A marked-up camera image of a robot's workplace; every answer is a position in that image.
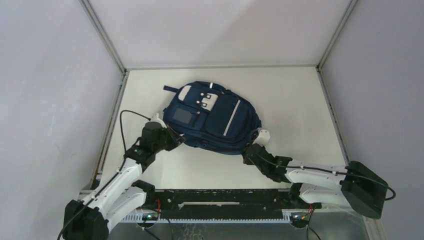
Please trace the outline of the navy blue student backpack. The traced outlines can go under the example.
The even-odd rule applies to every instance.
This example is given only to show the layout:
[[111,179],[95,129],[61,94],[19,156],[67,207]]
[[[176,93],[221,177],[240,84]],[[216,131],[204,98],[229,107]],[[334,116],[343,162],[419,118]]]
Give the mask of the navy blue student backpack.
[[163,121],[185,138],[185,144],[224,155],[240,155],[262,122],[242,96],[213,82],[194,81],[174,93],[163,110]]

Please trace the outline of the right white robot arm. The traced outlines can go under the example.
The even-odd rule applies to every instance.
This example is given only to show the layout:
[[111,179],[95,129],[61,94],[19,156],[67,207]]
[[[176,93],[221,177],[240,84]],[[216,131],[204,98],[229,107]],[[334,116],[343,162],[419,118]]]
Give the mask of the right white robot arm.
[[289,194],[289,203],[295,208],[307,203],[332,204],[380,219],[389,200],[389,184],[358,161],[341,166],[307,163],[274,156],[257,143],[247,146],[242,157],[244,164],[254,165],[272,181],[291,184],[294,191]]

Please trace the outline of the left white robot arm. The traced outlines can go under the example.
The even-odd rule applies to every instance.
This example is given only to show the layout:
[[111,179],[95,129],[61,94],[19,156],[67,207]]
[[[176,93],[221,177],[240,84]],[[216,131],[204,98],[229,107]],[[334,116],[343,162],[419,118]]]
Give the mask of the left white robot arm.
[[122,165],[105,183],[81,200],[71,200],[65,207],[61,240],[106,240],[112,229],[132,210],[153,207],[157,196],[154,186],[141,186],[139,177],[161,151],[172,151],[185,142],[162,121],[145,124],[135,143],[123,155]]

